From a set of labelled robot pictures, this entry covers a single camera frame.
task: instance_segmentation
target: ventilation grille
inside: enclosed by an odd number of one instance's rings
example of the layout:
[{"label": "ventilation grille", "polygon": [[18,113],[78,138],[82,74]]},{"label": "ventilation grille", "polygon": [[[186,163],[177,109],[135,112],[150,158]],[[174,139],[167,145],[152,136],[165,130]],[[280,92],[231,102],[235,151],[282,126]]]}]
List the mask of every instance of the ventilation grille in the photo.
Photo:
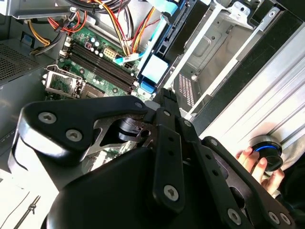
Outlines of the ventilation grille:
[{"label": "ventilation grille", "polygon": [[37,62],[11,49],[5,44],[0,44],[0,81],[7,80],[38,65]]},{"label": "ventilation grille", "polygon": [[179,91],[186,98],[189,106],[194,106],[192,82],[185,76],[179,74]]}]

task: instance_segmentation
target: ram slot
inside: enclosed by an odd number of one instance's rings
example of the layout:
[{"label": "ram slot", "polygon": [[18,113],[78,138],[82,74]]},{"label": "ram slot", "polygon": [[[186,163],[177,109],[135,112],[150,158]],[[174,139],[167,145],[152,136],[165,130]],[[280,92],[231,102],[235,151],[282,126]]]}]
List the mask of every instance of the ram slot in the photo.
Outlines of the ram slot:
[{"label": "ram slot", "polygon": [[80,53],[78,53],[78,52],[76,52],[74,50],[72,51],[72,54],[80,57],[81,59],[84,59],[85,61],[88,61],[90,64],[94,65],[96,68],[101,69],[101,70],[107,72],[109,75],[111,75],[112,77],[118,79],[119,81],[122,81],[123,83],[126,83],[128,85],[132,85],[133,82],[134,82],[134,79],[125,79],[125,80],[123,80],[123,79],[121,79],[119,77],[116,77],[115,74],[111,74],[110,72],[106,71],[104,68],[99,66],[98,62],[96,62],[96,60],[93,57],[89,56],[89,55],[81,55]]},{"label": "ram slot", "polygon": [[72,52],[75,52],[80,56],[85,55],[86,57],[90,57],[90,62],[92,62],[94,65],[97,65],[98,67],[107,71],[111,75],[114,75],[115,77],[120,78],[123,81],[133,83],[134,80],[135,80],[134,76],[131,76],[130,74],[126,73],[124,70],[122,70],[116,64],[95,55],[91,51],[89,51],[89,50],[85,49],[84,47],[80,46],[79,44],[74,44],[73,45]]},{"label": "ram slot", "polygon": [[90,72],[94,73],[95,75],[100,76],[104,80],[112,83],[116,87],[121,88],[123,91],[128,92],[128,93],[130,92],[131,86],[129,84],[126,84],[126,83],[120,81],[119,79],[110,75],[108,72],[106,72],[103,69],[98,68],[94,64],[84,60],[80,56],[72,53],[70,55],[70,60],[72,60],[74,63],[78,64],[79,66],[89,70]]}]

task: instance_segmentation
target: motherboard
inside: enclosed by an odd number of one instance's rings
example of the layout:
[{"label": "motherboard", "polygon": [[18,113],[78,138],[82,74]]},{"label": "motherboard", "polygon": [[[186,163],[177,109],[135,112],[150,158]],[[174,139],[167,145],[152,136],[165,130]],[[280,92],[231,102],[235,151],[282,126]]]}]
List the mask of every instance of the motherboard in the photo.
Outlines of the motherboard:
[{"label": "motherboard", "polygon": [[[133,95],[151,100],[152,95],[136,81],[139,60],[117,64],[114,60],[122,56],[120,47],[85,27],[73,33],[66,38],[55,67],[60,73],[52,79],[50,74],[44,76],[47,99]],[[72,83],[69,73],[77,82]]]}]

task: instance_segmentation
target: hand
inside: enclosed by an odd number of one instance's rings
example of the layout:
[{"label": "hand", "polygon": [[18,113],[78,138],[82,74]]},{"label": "hand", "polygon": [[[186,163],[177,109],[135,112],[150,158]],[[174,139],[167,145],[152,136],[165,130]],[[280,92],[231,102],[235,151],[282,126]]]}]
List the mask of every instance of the hand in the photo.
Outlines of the hand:
[{"label": "hand", "polygon": [[264,172],[267,167],[267,159],[261,158],[257,165],[254,167],[254,164],[259,158],[259,152],[253,152],[251,147],[248,147],[241,154],[236,155],[236,159],[243,167],[249,172],[252,172],[252,176],[260,183],[267,192],[272,195],[280,186],[283,178],[284,172],[279,168],[274,171],[270,178],[263,179]]}]

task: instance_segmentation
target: screw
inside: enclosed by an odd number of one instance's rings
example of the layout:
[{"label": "screw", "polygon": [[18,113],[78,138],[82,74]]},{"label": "screw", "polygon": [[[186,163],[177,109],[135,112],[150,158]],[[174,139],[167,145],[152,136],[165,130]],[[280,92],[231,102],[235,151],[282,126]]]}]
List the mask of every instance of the screw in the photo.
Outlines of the screw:
[{"label": "screw", "polygon": [[79,142],[82,139],[82,134],[78,130],[68,130],[66,132],[66,137],[73,142]]},{"label": "screw", "polygon": [[271,11],[271,12],[269,13],[269,16],[270,16],[271,18],[273,18],[273,17],[275,16],[275,14],[276,14],[276,12],[273,10],[273,11]]},{"label": "screw", "polygon": [[164,191],[164,194],[166,195],[166,197],[168,199],[170,199],[171,201],[178,200],[179,193],[178,193],[177,189],[175,189],[175,187],[173,187],[171,185],[165,185],[163,191]]},{"label": "screw", "polygon": [[134,104],[139,108],[143,108],[143,105],[141,103],[135,102]]},{"label": "screw", "polygon": [[187,121],[187,120],[184,121],[184,124],[186,124],[186,125],[189,126],[189,127],[192,126],[192,124],[191,124],[189,121]]},{"label": "screw", "polygon": [[191,78],[192,78],[192,80],[193,80],[193,81],[196,81],[196,80],[197,80],[197,78],[198,78],[198,76],[197,76],[197,75],[192,75],[192,77],[191,77]]},{"label": "screw", "polygon": [[217,145],[218,145],[217,142],[216,142],[214,139],[211,140],[211,143],[212,143],[214,146],[217,146]]},{"label": "screw", "polygon": [[167,116],[171,116],[171,114],[167,111],[164,111],[164,114],[166,114]]},{"label": "screw", "polygon": [[288,224],[288,225],[291,225],[291,222],[290,220],[288,219],[288,217],[284,214],[284,213],[280,213],[280,216],[282,217],[283,221]]},{"label": "screw", "polygon": [[38,119],[46,124],[53,124],[56,122],[56,116],[50,112],[42,112],[38,115]]},{"label": "screw", "polygon": [[274,223],[280,224],[280,220],[273,212],[269,211],[269,217],[273,220]]},{"label": "screw", "polygon": [[241,225],[242,219],[234,209],[232,208],[228,209],[228,216],[236,225]]}]

